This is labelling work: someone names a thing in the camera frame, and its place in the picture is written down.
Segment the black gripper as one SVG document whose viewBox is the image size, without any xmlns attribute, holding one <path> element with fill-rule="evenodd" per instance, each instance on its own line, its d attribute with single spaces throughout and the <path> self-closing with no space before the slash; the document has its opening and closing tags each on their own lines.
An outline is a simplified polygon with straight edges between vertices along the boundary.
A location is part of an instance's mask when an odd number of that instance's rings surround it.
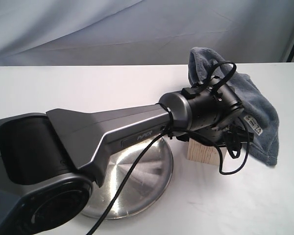
<svg viewBox="0 0 294 235">
<path fill-rule="evenodd" d="M 248 142 L 252 143 L 254 140 L 254 134 L 249 132 L 247 125 L 240 117 L 222 130 L 205 127 L 200 130 L 200 135 L 203 136 L 202 142 L 206 146 L 213 146 L 214 144 L 219 147 L 236 146 Z"/>
</svg>

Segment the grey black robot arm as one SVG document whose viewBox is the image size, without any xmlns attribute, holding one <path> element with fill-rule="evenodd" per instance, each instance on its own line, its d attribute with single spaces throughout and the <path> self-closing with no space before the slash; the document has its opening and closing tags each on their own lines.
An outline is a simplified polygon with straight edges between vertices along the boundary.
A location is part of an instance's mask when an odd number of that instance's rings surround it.
<svg viewBox="0 0 294 235">
<path fill-rule="evenodd" d="M 238 91 L 219 77 L 154 105 L 97 113 L 54 109 L 0 119 L 0 235 L 34 235 L 78 215 L 109 158 L 164 135 L 240 151 L 254 135 Z"/>
</svg>

